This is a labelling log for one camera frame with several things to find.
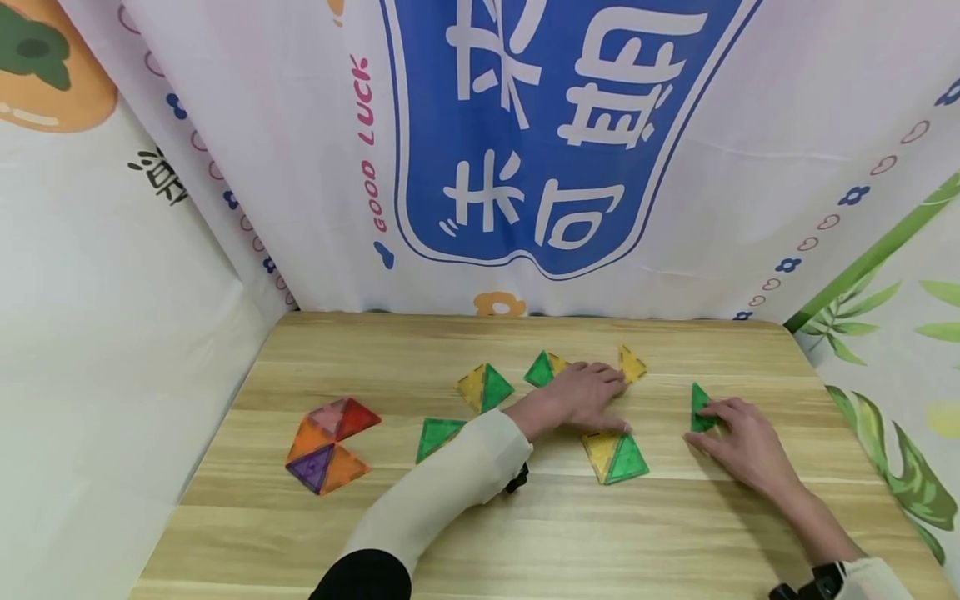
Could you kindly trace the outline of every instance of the purple triangle tile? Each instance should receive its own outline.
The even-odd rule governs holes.
[[[296,461],[287,465],[287,470],[293,473],[304,486],[313,493],[320,493],[320,488],[324,484],[326,468],[333,458],[333,444],[327,444],[319,449],[304,454]]]

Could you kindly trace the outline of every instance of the white sleeve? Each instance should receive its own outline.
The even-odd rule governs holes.
[[[890,566],[881,559],[846,564],[847,580],[836,600],[913,600]]]
[[[364,514],[341,557],[364,549],[397,557],[413,576],[420,555],[464,510],[486,504],[523,468],[533,447],[498,410],[413,468]]]

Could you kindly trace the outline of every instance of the black sleeve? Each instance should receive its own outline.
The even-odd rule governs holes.
[[[383,550],[357,550],[326,572],[310,600],[410,600],[407,569]]]

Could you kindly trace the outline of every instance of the green triangle tile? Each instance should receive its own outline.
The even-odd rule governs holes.
[[[640,454],[640,448],[636,446],[634,436],[625,433],[620,437],[620,443],[616,447],[616,452],[611,460],[610,470],[607,471],[607,479],[603,485],[619,483],[626,479],[646,475],[650,472],[647,462],[643,460]]]
[[[417,448],[417,464],[440,449],[465,424],[467,424],[465,420],[433,419],[431,417],[424,419],[423,428],[420,431],[420,446]]]
[[[701,417],[697,414],[700,409],[707,406],[709,402],[710,396],[707,396],[704,389],[694,381],[690,398],[690,431],[707,431],[713,425],[717,424],[716,417]]]
[[[550,366],[550,358],[546,355],[546,350],[540,352],[540,356],[530,365],[530,370],[523,378],[531,385],[542,388],[553,379],[553,368]]]
[[[513,392],[514,386],[510,385],[510,382],[504,379],[493,365],[487,363],[487,372],[483,377],[483,410],[481,412],[486,413],[491,408],[496,408]]]

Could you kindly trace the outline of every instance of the yellow triangle tile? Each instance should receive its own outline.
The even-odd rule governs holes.
[[[546,358],[550,361],[550,371],[552,371],[555,375],[559,375],[560,372],[566,369],[566,367],[570,364],[553,352],[547,352]]]
[[[590,433],[581,438],[584,442],[584,448],[587,450],[590,465],[593,466],[593,472],[597,476],[597,481],[601,484],[607,481],[607,473],[610,471],[610,465],[613,462],[616,445],[620,442],[620,435],[619,433],[606,431]]]
[[[487,363],[484,363],[468,373],[454,386],[460,396],[464,397],[467,404],[473,407],[478,415],[483,410],[483,377],[486,371]]]
[[[643,361],[630,352],[630,349],[620,345],[620,370],[627,375],[627,383],[633,383],[640,379],[647,372],[647,366]]]

